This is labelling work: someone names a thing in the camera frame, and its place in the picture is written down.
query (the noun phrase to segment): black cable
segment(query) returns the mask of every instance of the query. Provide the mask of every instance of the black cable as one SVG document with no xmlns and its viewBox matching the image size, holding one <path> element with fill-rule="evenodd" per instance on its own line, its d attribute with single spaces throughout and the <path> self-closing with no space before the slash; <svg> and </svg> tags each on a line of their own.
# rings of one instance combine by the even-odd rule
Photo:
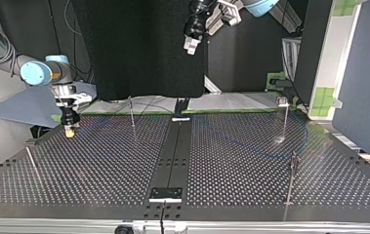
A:
<svg viewBox="0 0 370 234">
<path fill-rule="evenodd" d="M 50 8 L 50 17 L 51 17 L 51 22 L 52 22 L 53 28 L 54 28 L 54 35 L 55 35 L 55 38 L 56 38 L 56 41 L 57 41 L 58 52 L 60 53 L 60 55 L 62 55 L 60 41 L 58 39 L 57 27 L 56 27 L 56 24 L 55 24 L 54 12 L 53 12 L 53 8 L 51 6 L 51 0 L 48 0 L 48 7 Z"/>
<path fill-rule="evenodd" d="M 67 11 L 67 6 L 65 8 L 65 20 L 66 19 L 66 11 Z M 76 24 L 77 24 L 77 21 L 76 21 L 76 18 L 74 18 L 74 28 L 76 28 Z M 83 71 L 81 70 L 78 65 L 77 65 L 77 55 L 76 55 L 76 44 L 77 44 L 77 41 L 76 41 L 76 31 L 75 30 L 71 30 L 72 31 L 72 50 L 73 50 L 73 60 L 74 60 L 74 67 L 75 67 L 75 70 L 76 70 L 76 76 L 78 76 L 81 80 L 83 80 L 84 82 L 87 82 L 87 83 L 91 83 L 89 80 L 90 80 L 90 77 L 92 75 L 92 70 L 93 70 L 93 66 L 90 64 L 90 68 L 88 69 L 88 71 Z M 81 73 L 81 74 L 84 74 L 84 75 L 87 75 L 87 79 L 84 79 L 81 75 L 79 75 L 78 73 Z"/>
<path fill-rule="evenodd" d="M 285 7 L 284 7 L 284 12 L 282 14 L 282 21 L 281 21 L 281 39 L 284 37 L 284 21 L 285 21 L 285 15 L 286 15 L 286 12 L 287 12 L 288 4 L 289 4 L 289 1 L 286 0 Z M 286 62 L 286 57 L 285 57 L 283 48 L 281 48 L 281 54 L 282 54 L 282 61 L 284 62 L 285 67 L 287 68 L 287 75 L 288 75 L 289 81 L 291 82 L 292 88 L 294 89 L 295 94 L 297 95 L 300 102 L 304 105 L 304 108 L 307 110 L 307 113 L 309 113 L 308 105 L 301 98 L 300 93 L 298 92 L 297 88 L 295 88 L 294 80 L 292 79 L 291 74 L 288 71 L 288 64 Z"/>
<path fill-rule="evenodd" d="M 164 223 L 163 223 L 163 216 L 164 216 L 164 209 L 166 206 L 166 202 L 163 204 L 163 210 L 161 211 L 161 217 L 160 217 L 160 232 L 161 234 L 164 234 Z"/>
</svg>

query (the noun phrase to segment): cable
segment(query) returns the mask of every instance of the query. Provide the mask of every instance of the cable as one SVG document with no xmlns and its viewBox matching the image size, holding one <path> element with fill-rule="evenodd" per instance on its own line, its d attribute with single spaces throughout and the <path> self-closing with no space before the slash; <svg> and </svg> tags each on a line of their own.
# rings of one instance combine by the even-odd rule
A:
<svg viewBox="0 0 370 234">
<path fill-rule="evenodd" d="M 9 41 L 5 32 L 2 30 L 1 22 L 0 22 L 0 34 L 2 35 L 2 37 L 5 39 L 7 43 L 6 54 L 2 58 L 0 58 L 0 63 L 7 62 L 10 59 L 12 60 L 10 63 L 10 67 L 9 67 L 11 78 L 12 78 L 15 75 L 14 68 L 15 68 L 15 65 L 17 64 L 17 50 L 15 49 L 14 45 Z"/>
<path fill-rule="evenodd" d="M 139 102 L 133 102 L 135 104 L 142 104 L 142 105 L 149 105 L 149 106 L 154 106 L 154 107 L 158 107 L 158 108 L 161 108 L 161 109 L 164 109 L 168 112 L 170 112 L 171 114 L 174 114 L 173 111 L 163 107 L 163 106 L 160 106 L 160 105 L 153 105 L 153 104 L 144 104 L 144 103 L 139 103 Z M 211 131 L 213 133 L 216 133 L 217 135 L 223 137 L 224 139 L 226 139 L 227 141 L 235 144 L 235 145 L 239 145 L 241 147 L 244 147 L 244 148 L 247 148 L 248 151 L 251 151 L 253 154 L 255 155 L 258 155 L 258 154 L 263 154 L 266 158 L 272 158 L 272 159 L 277 159 L 277 158 L 282 158 L 282 159 L 290 159 L 291 158 L 291 151 L 288 152 L 287 155 L 269 155 L 268 153 L 266 152 L 262 152 L 261 150 L 259 150 L 257 147 L 251 145 L 251 144 L 247 144 L 247 143 L 244 143 L 244 142 L 240 142 L 239 140 L 236 140 L 236 139 L 233 139 L 232 137 L 228 136 L 226 133 L 224 132 L 221 132 L 221 131 L 218 131 L 216 130 L 216 128 L 210 126 L 208 123 L 206 123 L 206 121 L 204 120 L 201 120 L 199 118 L 197 118 L 196 116 L 193 117 L 193 119 L 195 121 L 198 121 L 200 122 L 202 125 L 204 125 L 205 127 L 211 129 Z M 303 141 L 303 143 L 301 144 L 301 146 L 299 147 L 299 152 L 302 152 L 304 149 L 305 149 L 305 146 L 306 146 L 306 142 L 308 141 L 308 130 L 306 129 L 306 139 Z"/>
<path fill-rule="evenodd" d="M 75 31 L 68 23 L 68 18 L 66 17 L 66 12 L 68 11 L 68 5 L 69 5 L 69 1 L 70 0 L 67 0 L 66 1 L 66 4 L 65 4 L 65 9 L 63 10 L 63 18 L 65 19 L 65 23 L 66 23 L 66 26 L 73 32 L 73 33 L 76 33 L 78 35 L 82 35 L 81 32 L 77 32 Z"/>
<path fill-rule="evenodd" d="M 287 7 L 288 7 L 288 4 L 289 4 L 289 1 L 286 0 L 286 3 L 285 3 L 285 7 L 284 7 L 284 12 L 282 14 L 282 21 L 281 21 L 281 39 L 283 38 L 283 32 L 284 32 L 284 21 L 285 21 L 285 15 L 286 15 L 286 12 L 287 12 Z M 282 60 L 284 62 L 284 65 L 285 67 L 287 67 L 287 75 L 288 75 L 288 79 L 289 81 L 291 82 L 291 85 L 292 85 L 292 88 L 294 89 L 298 99 L 300 100 L 300 102 L 303 103 L 304 105 L 304 108 L 307 110 L 307 114 L 309 113 L 309 109 L 307 107 L 307 104 L 304 102 L 304 100 L 301 98 L 300 96 L 300 93 L 298 92 L 297 88 L 295 88 L 295 85 L 294 85 L 294 80 L 292 79 L 290 73 L 288 72 L 288 64 L 286 62 L 286 57 L 285 57 L 285 54 L 284 54 L 284 50 L 283 48 L 281 48 L 281 54 L 282 54 Z"/>
<path fill-rule="evenodd" d="M 163 216 L 164 216 L 164 209 L 166 208 L 166 202 L 163 204 L 163 210 L 161 211 L 160 216 L 160 232 L 161 234 L 164 234 L 164 223 L 163 223 Z"/>
</svg>

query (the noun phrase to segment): white cable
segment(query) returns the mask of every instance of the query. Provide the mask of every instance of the white cable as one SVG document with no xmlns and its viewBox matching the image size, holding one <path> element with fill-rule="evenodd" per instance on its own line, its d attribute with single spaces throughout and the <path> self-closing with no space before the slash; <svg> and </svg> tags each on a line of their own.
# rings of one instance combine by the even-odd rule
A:
<svg viewBox="0 0 370 234">
<path fill-rule="evenodd" d="M 73 29 L 73 28 L 69 25 L 69 23 L 68 23 L 68 19 L 66 18 L 66 12 L 68 11 L 69 1 L 70 1 L 70 0 L 66 1 L 65 9 L 63 10 L 63 18 L 65 19 L 66 26 L 67 26 L 67 27 L 68 27 L 68 28 L 69 28 L 73 33 L 76 33 L 76 34 L 78 34 L 78 35 L 82 35 L 82 33 L 81 33 L 81 32 L 77 32 L 77 31 L 75 31 L 75 29 Z"/>
</svg>

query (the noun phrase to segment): metal bracket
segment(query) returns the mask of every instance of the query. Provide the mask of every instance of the metal bracket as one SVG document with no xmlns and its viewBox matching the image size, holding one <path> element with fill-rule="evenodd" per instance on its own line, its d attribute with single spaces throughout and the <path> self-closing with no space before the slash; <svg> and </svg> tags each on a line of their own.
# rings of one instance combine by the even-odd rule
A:
<svg viewBox="0 0 370 234">
<path fill-rule="evenodd" d="M 181 188 L 152 188 L 150 193 L 150 203 L 181 203 Z"/>
<path fill-rule="evenodd" d="M 175 234 L 187 234 L 187 226 L 180 223 L 175 227 Z"/>
<path fill-rule="evenodd" d="M 178 98 L 175 105 L 175 114 L 172 118 L 173 122 L 190 121 L 188 116 L 183 115 L 183 111 L 187 110 L 190 98 Z"/>
<path fill-rule="evenodd" d="M 191 37 L 185 36 L 185 45 L 184 49 L 187 50 L 189 55 L 194 55 L 196 53 L 197 45 L 199 45 L 200 41 L 193 39 Z"/>
<path fill-rule="evenodd" d="M 239 9 L 236 5 L 231 4 L 225 0 L 218 0 L 218 3 L 221 4 L 222 12 L 222 22 L 228 26 L 235 26 L 242 22 L 242 18 L 239 15 Z"/>
</svg>

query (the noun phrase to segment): green tape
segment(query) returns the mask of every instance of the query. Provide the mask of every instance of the green tape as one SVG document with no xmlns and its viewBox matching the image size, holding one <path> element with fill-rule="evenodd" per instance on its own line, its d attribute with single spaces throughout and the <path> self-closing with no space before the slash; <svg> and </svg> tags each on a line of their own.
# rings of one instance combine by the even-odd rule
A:
<svg viewBox="0 0 370 234">
<path fill-rule="evenodd" d="M 133 115 L 170 115 L 173 112 L 167 112 L 167 111 L 145 111 L 145 112 L 133 112 Z M 82 113 L 83 116 L 89 116 L 89 115 L 117 115 L 117 116 L 122 116 L 122 115 L 130 115 L 130 111 L 128 112 L 111 112 L 111 111 L 97 111 L 97 112 L 84 112 Z"/>
<path fill-rule="evenodd" d="M 357 0 L 337 0 L 334 6 L 333 17 L 352 16 Z"/>
<path fill-rule="evenodd" d="M 317 87 L 312 102 L 311 116 L 327 117 L 333 105 L 334 88 Z"/>
<path fill-rule="evenodd" d="M 270 80 L 286 80 L 285 72 L 281 71 L 278 73 L 267 74 L 267 91 L 284 91 L 284 88 L 276 88 L 276 86 L 270 83 Z"/>
<path fill-rule="evenodd" d="M 211 113 L 270 113 L 279 110 L 278 108 L 266 109 L 206 109 L 206 110 L 185 110 L 184 114 L 211 114 Z"/>
<path fill-rule="evenodd" d="M 59 115 L 59 114 L 51 115 L 51 118 L 52 118 L 55 122 L 61 122 L 61 115 Z"/>
</svg>

